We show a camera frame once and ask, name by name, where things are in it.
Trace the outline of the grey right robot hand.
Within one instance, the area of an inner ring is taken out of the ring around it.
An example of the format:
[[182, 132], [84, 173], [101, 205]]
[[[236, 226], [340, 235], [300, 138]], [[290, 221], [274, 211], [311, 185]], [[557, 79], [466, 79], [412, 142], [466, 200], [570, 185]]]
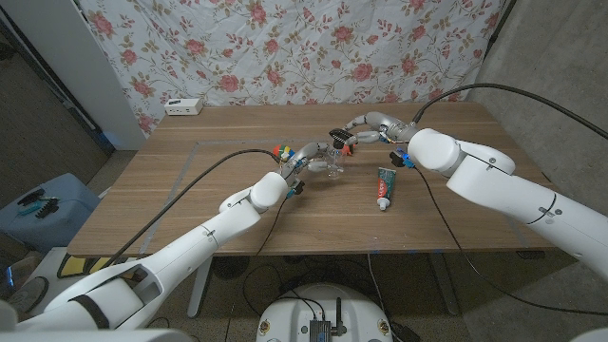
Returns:
[[408, 143], [419, 131], [414, 123], [404, 123], [387, 114], [372, 111], [346, 123], [343, 129], [351, 132], [355, 127], [365, 125], [370, 129], [354, 133], [347, 144], [357, 143]]

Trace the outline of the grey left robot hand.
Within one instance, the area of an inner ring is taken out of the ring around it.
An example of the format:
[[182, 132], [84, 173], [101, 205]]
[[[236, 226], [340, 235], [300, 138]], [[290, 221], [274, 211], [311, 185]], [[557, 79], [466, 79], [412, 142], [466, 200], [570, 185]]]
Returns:
[[324, 142], [310, 142], [297, 151], [287, 145], [279, 145], [274, 150], [282, 162], [279, 174], [284, 180], [295, 177], [304, 168], [312, 172], [329, 171], [330, 164], [316, 158], [327, 157], [331, 151]]

